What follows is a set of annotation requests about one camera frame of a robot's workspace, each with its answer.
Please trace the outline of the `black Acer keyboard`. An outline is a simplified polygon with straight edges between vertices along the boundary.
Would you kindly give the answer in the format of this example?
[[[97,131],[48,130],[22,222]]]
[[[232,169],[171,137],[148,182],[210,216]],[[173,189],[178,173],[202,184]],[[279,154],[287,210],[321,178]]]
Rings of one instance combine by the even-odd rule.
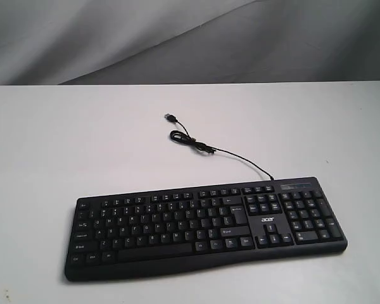
[[[77,200],[64,274],[163,276],[347,245],[315,177],[112,194]]]

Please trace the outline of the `grey backdrop cloth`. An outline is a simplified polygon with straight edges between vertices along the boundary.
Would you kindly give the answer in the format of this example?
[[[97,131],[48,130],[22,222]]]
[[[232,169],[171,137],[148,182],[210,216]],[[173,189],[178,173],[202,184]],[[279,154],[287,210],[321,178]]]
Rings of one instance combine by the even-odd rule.
[[[0,1],[0,85],[380,80],[380,1]]]

